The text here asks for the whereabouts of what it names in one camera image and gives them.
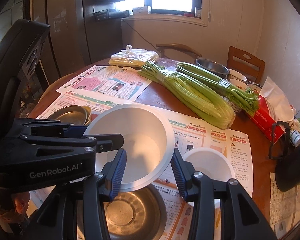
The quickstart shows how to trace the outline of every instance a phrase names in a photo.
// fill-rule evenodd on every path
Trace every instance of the round table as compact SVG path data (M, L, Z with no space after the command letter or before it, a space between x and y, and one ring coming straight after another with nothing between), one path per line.
M94 64L91 64L87 67L84 67L72 75L68 76L66 80L56 81L52 84L51 91L47 93L46 96L37 104L37 106L30 113L29 118L36 118L41 114L47 107L60 96L55 90L61 87L63 84L79 75L83 71L92 67L93 65L109 65L109 59L104 59L98 61ZM159 65L163 65L166 68L175 69L175 66L178 62L169 59L160 58L158 61ZM181 103L169 90L167 90L162 85L159 85L155 82L151 82L150 85L142 92L142 94L137 98L136 102L157 106L192 117L198 117L194 112L192 112L187 106ZM274 172L276 161L269 160L268 152L270 141L266 136L259 130L259 128L252 123L246 114L243 112L237 114L233 125L231 126L232 130L241 131L245 134L248 134L252 162L253 162L253 194L252 198L258 205L261 212L270 221L269 210L270 210L270 172ZM279 140L274 145L274 154L280 154L283 149L283 143Z

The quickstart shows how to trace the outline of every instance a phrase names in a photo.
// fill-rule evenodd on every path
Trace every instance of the plastic wrap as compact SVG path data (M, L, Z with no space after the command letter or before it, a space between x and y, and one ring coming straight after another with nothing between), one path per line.
M159 58L159 54L155 51L145 49L132 49L131 45L127 45L126 49L111 56L110 65L141 67L147 60L155 63Z

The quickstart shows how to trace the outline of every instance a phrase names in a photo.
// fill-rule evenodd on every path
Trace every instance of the white wall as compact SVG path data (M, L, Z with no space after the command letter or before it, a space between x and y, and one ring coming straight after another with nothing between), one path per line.
M131 25L154 46L159 43L188 45L208 58L226 64L229 46L255 53L262 25L263 0L210 0L211 21L202 16L208 27L188 23L138 20L122 22L123 44L153 50ZM192 61L182 52L167 50L170 58Z
M300 16L288 0L265 0L258 58L269 76L300 110Z

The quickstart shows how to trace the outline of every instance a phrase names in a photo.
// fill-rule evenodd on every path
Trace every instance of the blue gripper pad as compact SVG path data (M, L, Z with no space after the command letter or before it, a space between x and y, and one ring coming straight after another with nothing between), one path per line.
M181 195L181 197L186 199L188 197L187 186L186 186L187 180L186 180L186 176L183 173L183 169L180 166L180 158L183 161L178 148L175 148L170 163L171 163L174 178L177 183L179 194Z
M127 164L127 152L119 149L114 160L106 163L102 172L106 175L105 189L103 195L112 201L119 193L122 177Z

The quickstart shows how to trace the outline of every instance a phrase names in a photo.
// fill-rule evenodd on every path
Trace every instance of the small white bowl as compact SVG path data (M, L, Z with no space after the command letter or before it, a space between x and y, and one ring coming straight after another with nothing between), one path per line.
M247 78L244 75L242 75L241 73L239 73L238 71L235 71L233 69L229 69L229 71L230 71L229 79L237 79L242 82L247 82Z
M197 148L187 152L182 158L191 162L196 171L201 171L210 179L227 182L229 179L235 178L230 161L217 150L205 147ZM215 208L220 207L219 200L215 199L214 204Z
M115 106L100 114L85 135L120 133L127 164L120 192L141 189L155 181L168 167L174 151L174 132L167 117L141 104ZM98 153L96 172L114 159L117 151Z
M242 81L233 78L230 79L230 83L240 88L243 91L246 91L246 89L249 87L246 83L243 83Z

